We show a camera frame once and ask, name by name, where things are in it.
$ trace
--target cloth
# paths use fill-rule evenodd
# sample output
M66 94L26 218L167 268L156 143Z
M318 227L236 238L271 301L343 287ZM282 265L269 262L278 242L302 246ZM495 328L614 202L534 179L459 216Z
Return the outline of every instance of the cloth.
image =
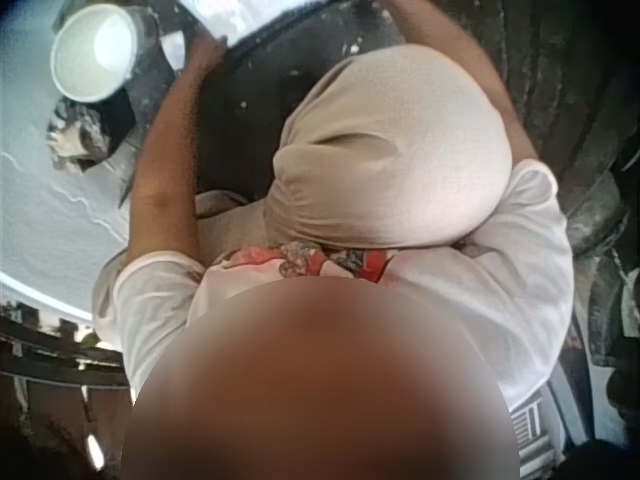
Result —
M326 254L298 241L242 250L209 269L175 252L142 257L113 292L127 375L139 391L180 332L244 290L303 275L345 276L403 292L422 302L425 315L456 322L514 409L548 379L571 317L572 256L556 190L542 163L519 163L490 218L449 247Z
M500 114L419 45L351 57L285 124L265 202L271 243L446 245L495 209L512 168Z

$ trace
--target white bowl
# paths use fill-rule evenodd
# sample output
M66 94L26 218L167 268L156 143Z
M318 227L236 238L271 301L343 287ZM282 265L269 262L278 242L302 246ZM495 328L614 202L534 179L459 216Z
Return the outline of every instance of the white bowl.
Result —
M53 81L66 97L104 100L127 81L139 48L136 25L123 8L93 5L75 13L51 50Z

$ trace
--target white object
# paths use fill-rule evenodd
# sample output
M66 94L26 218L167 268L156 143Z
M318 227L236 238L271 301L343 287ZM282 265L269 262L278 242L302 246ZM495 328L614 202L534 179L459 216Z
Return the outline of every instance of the white object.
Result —
M94 5L74 14L51 50L58 90L84 103L104 100L124 85L155 43L157 29L142 8Z
M171 68L182 70L187 56L183 33L181 31L168 33L160 37L160 44Z
M277 17L320 0L180 0L216 37L227 37L230 47Z

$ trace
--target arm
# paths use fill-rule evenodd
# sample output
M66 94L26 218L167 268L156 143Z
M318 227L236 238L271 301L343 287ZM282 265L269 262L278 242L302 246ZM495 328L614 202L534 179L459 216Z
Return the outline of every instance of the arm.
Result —
M514 162L538 158L498 72L482 47L427 0L386 0L386 5L407 42L438 50L480 85L502 116Z
M158 251L174 251L199 261L194 122L200 83L220 63L222 52L208 35L195 40L183 75L153 122L132 190L125 265Z

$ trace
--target gray surface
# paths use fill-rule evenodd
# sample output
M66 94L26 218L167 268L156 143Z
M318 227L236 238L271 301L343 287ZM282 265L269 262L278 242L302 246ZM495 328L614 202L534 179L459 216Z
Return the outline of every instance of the gray surface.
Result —
M54 171L44 132L60 96L51 80L49 52L53 43L51 26L62 3L18 2L0 25L0 297L21 300L65 318L89 321L93 282L104 262L127 241L128 204L121 210L117 206L136 153L132 146L141 144L167 86L152 91L160 95L149 95L149 102L140 99L136 105L137 131L111 164L102 164L82 177ZM287 0L279 5L284 8L307 3ZM247 22L234 40L262 26L256 22L278 13L273 3L268 10L264 18Z

